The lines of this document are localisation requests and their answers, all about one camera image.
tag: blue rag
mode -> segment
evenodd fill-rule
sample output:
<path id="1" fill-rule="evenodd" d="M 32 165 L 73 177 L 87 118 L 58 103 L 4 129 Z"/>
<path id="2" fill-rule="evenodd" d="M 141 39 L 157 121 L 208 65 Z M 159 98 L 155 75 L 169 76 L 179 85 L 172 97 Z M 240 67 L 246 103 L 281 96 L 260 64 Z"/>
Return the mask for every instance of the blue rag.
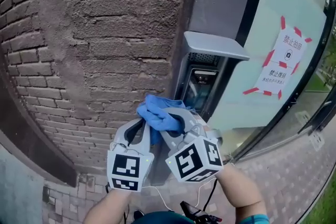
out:
<path id="1" fill-rule="evenodd" d="M 186 108 L 181 100 L 170 100 L 149 94 L 137 108 L 137 113 L 151 128 L 151 144 L 160 142 L 160 131 L 176 131 L 182 133 L 180 122 L 165 112 L 164 108 Z"/>

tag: sign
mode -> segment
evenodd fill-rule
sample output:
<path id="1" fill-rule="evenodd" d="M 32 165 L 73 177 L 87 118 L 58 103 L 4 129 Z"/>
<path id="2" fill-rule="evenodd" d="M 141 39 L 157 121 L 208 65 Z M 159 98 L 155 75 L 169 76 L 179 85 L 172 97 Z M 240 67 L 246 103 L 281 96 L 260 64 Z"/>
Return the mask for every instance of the sign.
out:
<path id="1" fill-rule="evenodd" d="M 304 38 L 297 27 L 286 26 L 285 18 L 282 16 L 281 31 L 273 50 L 269 52 L 262 65 L 261 74 L 254 87 L 243 94 L 252 92 L 269 96 L 277 94 L 280 99 L 282 90 L 299 66 L 307 43 L 311 41 L 311 38 Z"/>

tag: cable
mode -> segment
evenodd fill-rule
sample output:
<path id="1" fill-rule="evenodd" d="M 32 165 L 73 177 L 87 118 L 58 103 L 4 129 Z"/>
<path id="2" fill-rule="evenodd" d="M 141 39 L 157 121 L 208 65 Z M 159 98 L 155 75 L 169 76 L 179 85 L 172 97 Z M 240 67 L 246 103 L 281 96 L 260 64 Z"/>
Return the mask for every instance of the cable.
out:
<path id="1" fill-rule="evenodd" d="M 126 224 L 126 220 L 127 220 L 128 214 L 130 213 L 130 205 L 127 205 L 127 208 L 128 208 L 128 210 L 127 210 L 127 215 L 126 215 L 126 213 L 124 212 L 124 224 Z"/>
<path id="2" fill-rule="evenodd" d="M 210 202 L 210 199 L 211 199 L 211 197 L 212 197 L 212 194 L 213 194 L 213 193 L 214 193 L 214 191 L 215 191 L 215 188 L 216 188 L 217 182 L 218 182 L 218 180 L 216 179 L 216 180 L 215 180 L 215 182 L 214 182 L 214 187 L 212 188 L 212 191 L 211 191 L 211 193 L 210 193 L 210 195 L 209 195 L 208 201 L 206 201 L 206 203 L 205 203 L 205 205 L 204 205 L 204 207 L 203 207 L 203 211 L 205 211 L 205 209 L 206 209 L 206 206 L 207 206 L 207 205 L 208 205 L 208 203 Z"/>
<path id="3" fill-rule="evenodd" d="M 203 186 L 205 186 L 206 184 L 210 183 L 212 180 L 215 180 L 215 178 L 210 179 L 208 182 L 204 183 L 203 185 L 201 185 L 201 186 L 198 188 L 197 204 L 196 204 L 194 207 L 197 207 L 198 204 L 200 203 L 200 191 L 201 191 L 201 188 L 202 188 Z M 160 197 L 161 197 L 161 199 L 162 199 L 162 201 L 163 201 L 164 206 L 165 206 L 169 211 L 173 211 L 172 209 L 170 209 L 170 208 L 167 206 L 167 204 L 165 203 L 165 201 L 164 201 L 164 199 L 163 199 L 163 197 L 162 197 L 160 191 L 159 191 L 156 187 L 154 187 L 154 186 L 148 186 L 148 187 L 143 187 L 143 188 L 155 188 L 155 189 L 157 190 L 157 192 L 159 193 L 159 195 L 160 195 Z"/>
<path id="4" fill-rule="evenodd" d="M 161 199 L 162 199 L 162 201 L 163 201 L 163 203 L 164 203 L 164 206 L 165 206 L 169 211 L 173 211 L 172 209 L 170 209 L 170 208 L 167 206 L 167 204 L 166 204 L 166 202 L 164 201 L 164 199 L 163 199 L 163 197 L 162 197 L 160 191 L 159 191 L 156 187 L 154 187 L 154 186 L 148 186 L 148 187 L 143 187 L 143 188 L 155 188 L 155 189 L 157 190 L 157 192 L 159 193 L 159 195 L 160 195 L 160 197 L 161 197 Z"/>
<path id="5" fill-rule="evenodd" d="M 179 142 L 179 144 L 177 145 L 177 150 L 176 151 L 179 151 L 180 149 L 178 148 L 181 144 L 183 143 L 183 140 L 181 142 Z"/>
<path id="6" fill-rule="evenodd" d="M 210 179 L 207 183 L 205 183 L 205 184 L 203 184 L 201 187 L 199 187 L 199 189 L 198 189 L 198 199 L 197 199 L 197 205 L 195 205 L 195 207 L 197 207 L 198 206 L 198 204 L 200 203 L 200 190 L 201 190 L 201 188 L 203 187 L 203 186 L 205 186 L 206 184 L 208 184 L 208 183 L 210 183 L 212 180 L 215 180 L 215 178 L 213 178 L 213 179 Z"/>
<path id="7" fill-rule="evenodd" d="M 135 151 L 138 155 L 142 155 L 143 156 L 143 154 L 140 153 L 139 151 L 137 151 L 137 150 L 135 150 L 133 148 L 127 148 L 124 144 L 117 143 L 117 142 L 112 142 L 110 144 L 110 150 L 113 151 L 117 145 L 121 145 L 122 147 L 124 147 L 126 149 L 125 153 L 128 152 L 128 151 Z"/>

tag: brick wall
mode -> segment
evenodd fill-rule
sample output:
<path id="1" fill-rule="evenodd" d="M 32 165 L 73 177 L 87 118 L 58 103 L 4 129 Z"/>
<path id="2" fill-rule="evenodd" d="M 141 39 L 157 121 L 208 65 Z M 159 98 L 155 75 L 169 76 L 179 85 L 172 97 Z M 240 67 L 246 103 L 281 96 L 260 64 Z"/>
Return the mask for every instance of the brick wall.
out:
<path id="1" fill-rule="evenodd" d="M 106 166 L 117 128 L 164 95 L 182 0 L 0 0 L 8 74 L 79 168 Z"/>

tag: blue shirt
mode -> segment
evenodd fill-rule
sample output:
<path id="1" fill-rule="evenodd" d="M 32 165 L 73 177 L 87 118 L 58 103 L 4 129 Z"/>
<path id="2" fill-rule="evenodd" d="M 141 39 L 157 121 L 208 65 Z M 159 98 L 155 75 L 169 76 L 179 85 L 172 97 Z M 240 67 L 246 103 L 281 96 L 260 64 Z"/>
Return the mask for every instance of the blue shirt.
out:
<path id="1" fill-rule="evenodd" d="M 194 222 L 180 214 L 171 211 L 149 213 L 133 222 L 133 224 L 157 224 L 157 223 L 192 224 Z M 244 219 L 239 224 L 269 224 L 269 220 L 266 215 L 255 215 Z"/>

